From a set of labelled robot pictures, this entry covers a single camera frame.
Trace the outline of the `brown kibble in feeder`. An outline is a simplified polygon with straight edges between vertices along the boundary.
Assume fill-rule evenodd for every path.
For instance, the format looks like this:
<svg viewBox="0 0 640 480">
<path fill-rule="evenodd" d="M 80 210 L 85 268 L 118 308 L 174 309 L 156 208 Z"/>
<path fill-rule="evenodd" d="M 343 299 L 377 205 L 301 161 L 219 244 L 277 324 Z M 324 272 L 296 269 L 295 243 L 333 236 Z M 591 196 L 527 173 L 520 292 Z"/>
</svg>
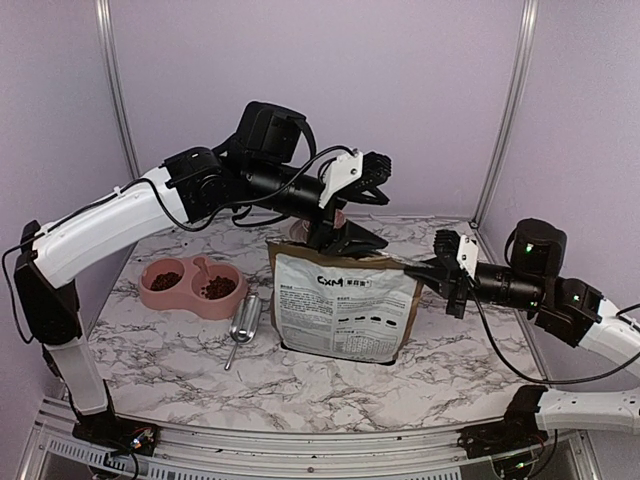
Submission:
<svg viewBox="0 0 640 480">
<path fill-rule="evenodd" d="M 176 272 L 159 274 L 151 283 L 151 291 L 164 291 L 176 286 L 182 276 Z M 236 283 L 226 277 L 216 276 L 209 279 L 203 286 L 197 287 L 195 293 L 207 300 L 217 300 L 230 295 L 236 288 Z"/>
</svg>

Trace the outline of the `silver metal scoop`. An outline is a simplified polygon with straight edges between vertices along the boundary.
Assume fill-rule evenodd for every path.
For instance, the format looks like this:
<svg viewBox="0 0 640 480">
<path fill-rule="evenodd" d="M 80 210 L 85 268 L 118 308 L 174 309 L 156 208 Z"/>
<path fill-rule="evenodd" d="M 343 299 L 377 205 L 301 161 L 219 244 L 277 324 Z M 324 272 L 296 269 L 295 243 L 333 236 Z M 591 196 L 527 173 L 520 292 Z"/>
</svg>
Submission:
<svg viewBox="0 0 640 480">
<path fill-rule="evenodd" d="M 233 347 L 225 363 L 225 371 L 230 370 L 238 348 L 254 339 L 258 330 L 261 311 L 262 300 L 257 294 L 249 294 L 239 303 L 229 328 L 229 336 L 233 341 Z"/>
</svg>

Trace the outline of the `right aluminium frame post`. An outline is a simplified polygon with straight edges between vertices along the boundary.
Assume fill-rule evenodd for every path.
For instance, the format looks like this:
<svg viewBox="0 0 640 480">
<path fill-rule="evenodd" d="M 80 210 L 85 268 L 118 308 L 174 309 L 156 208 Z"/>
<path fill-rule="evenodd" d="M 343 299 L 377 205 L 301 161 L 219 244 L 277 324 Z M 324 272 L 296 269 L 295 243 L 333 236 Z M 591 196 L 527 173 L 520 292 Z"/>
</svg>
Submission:
<svg viewBox="0 0 640 480">
<path fill-rule="evenodd" d="M 539 2 L 537 0 L 525 0 L 523 2 L 506 101 L 489 167 L 471 221 L 476 229 L 479 229 L 488 217 L 489 208 L 497 190 L 499 176 L 507 158 L 512 130 L 524 95 L 530 69 L 538 10 Z"/>
</svg>

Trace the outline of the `aluminium front frame rail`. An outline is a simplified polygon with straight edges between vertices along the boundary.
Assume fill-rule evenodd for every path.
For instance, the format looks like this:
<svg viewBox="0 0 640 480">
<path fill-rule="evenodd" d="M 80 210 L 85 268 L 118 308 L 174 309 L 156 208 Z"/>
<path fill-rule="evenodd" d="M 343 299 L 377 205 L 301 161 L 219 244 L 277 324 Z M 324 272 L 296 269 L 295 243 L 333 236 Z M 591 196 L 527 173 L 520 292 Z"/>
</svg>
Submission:
<svg viewBox="0 0 640 480">
<path fill-rule="evenodd" d="M 458 426 L 297 434 L 158 422 L 151 455 L 73 436 L 67 402 L 42 401 L 20 479 L 598 479 L 587 434 L 470 457 Z"/>
</svg>

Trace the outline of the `red patterned ceramic bowl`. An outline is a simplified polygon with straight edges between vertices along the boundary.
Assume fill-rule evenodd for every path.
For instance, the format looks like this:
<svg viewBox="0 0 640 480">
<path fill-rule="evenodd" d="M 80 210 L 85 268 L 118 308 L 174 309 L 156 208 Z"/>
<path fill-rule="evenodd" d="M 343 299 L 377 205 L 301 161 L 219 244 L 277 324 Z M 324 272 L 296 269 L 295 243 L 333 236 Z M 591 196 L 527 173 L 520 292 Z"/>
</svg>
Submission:
<svg viewBox="0 0 640 480">
<path fill-rule="evenodd" d="M 341 210 L 337 210 L 334 217 L 334 228 L 340 229 L 345 224 L 345 222 L 346 217 L 344 213 Z"/>
</svg>

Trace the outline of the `pink double pet feeder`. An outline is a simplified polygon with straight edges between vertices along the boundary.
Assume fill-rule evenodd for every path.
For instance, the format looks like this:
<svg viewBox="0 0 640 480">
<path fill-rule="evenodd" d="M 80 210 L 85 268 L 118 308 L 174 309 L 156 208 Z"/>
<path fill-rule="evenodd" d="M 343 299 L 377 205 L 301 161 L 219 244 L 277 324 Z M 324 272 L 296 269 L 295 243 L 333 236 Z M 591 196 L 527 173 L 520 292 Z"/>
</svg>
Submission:
<svg viewBox="0 0 640 480">
<path fill-rule="evenodd" d="M 159 274 L 176 272 L 182 280 L 164 291 L 151 291 L 149 287 Z M 235 290 L 228 296 L 207 300 L 195 293 L 216 276 L 226 277 L 236 283 Z M 166 257 L 146 266 L 139 276 L 138 290 L 141 302 L 152 310 L 186 310 L 206 320 L 224 320 L 232 317 L 248 292 L 248 283 L 243 273 L 235 266 L 214 261 L 205 255 L 194 257 Z"/>
</svg>

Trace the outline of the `white brown pet food bag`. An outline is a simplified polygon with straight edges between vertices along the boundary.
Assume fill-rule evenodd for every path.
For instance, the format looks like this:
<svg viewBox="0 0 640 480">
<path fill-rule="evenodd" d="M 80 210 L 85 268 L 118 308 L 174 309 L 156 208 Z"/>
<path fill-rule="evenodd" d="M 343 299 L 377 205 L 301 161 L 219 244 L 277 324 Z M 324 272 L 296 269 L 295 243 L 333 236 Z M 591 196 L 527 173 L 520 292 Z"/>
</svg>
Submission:
<svg viewBox="0 0 640 480">
<path fill-rule="evenodd" d="M 386 255 L 333 257 L 292 242 L 267 243 L 271 323 L 283 347 L 388 365 L 408 342 L 423 284 Z"/>
</svg>

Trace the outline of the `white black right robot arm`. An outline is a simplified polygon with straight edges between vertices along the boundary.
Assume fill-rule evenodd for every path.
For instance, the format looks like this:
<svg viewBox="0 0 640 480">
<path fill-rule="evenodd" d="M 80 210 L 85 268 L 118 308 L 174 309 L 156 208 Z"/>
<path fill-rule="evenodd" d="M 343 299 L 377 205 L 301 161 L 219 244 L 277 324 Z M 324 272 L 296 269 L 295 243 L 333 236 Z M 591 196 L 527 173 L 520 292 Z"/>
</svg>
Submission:
<svg viewBox="0 0 640 480">
<path fill-rule="evenodd" d="M 617 371 L 639 373 L 639 322 L 599 290 L 560 275 L 566 234 L 539 219 L 519 221 L 505 246 L 506 265 L 483 263 L 474 240 L 439 230 L 434 257 L 404 272 L 439 294 L 447 314 L 492 304 L 526 313 L 571 347 L 594 352 Z M 498 421 L 465 427 L 458 444 L 469 458 L 525 448 L 562 429 L 639 432 L 639 392 L 567 392 L 565 380 L 527 378 Z"/>
</svg>

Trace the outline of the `white tape roll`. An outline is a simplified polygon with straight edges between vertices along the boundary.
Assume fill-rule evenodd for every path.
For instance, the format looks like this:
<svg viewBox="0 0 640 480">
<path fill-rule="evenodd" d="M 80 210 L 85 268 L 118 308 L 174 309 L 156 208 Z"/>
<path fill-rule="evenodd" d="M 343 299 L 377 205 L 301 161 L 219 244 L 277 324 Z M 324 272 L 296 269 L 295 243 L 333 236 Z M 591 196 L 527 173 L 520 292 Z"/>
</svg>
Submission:
<svg viewBox="0 0 640 480">
<path fill-rule="evenodd" d="M 309 237 L 310 223 L 306 220 L 296 220 L 289 228 L 289 237 L 292 241 L 306 243 Z"/>
</svg>

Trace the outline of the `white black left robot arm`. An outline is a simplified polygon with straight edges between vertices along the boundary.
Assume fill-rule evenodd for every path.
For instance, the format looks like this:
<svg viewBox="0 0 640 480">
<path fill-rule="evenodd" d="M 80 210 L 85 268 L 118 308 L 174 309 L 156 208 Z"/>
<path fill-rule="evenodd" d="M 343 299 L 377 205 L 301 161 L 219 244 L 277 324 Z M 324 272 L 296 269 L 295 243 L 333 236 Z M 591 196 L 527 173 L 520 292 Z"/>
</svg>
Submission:
<svg viewBox="0 0 640 480">
<path fill-rule="evenodd" d="M 315 141 L 304 115 L 253 101 L 236 131 L 214 148 L 194 147 L 166 159 L 129 184 L 48 224 L 25 225 L 5 272 L 16 322 L 27 343 L 38 342 L 65 384 L 76 417 L 76 438 L 119 454 L 150 455 L 159 429 L 115 413 L 108 387 L 88 348 L 79 316 L 76 276 L 101 259 L 172 226 L 206 229 L 223 210 L 258 206 L 309 224 L 307 245 L 332 256 L 382 249 L 386 241 L 359 225 L 337 225 L 348 203 L 385 205 L 381 186 L 391 160 L 336 145 L 311 147 L 327 159 L 318 176 L 291 166 L 300 140 Z"/>
</svg>

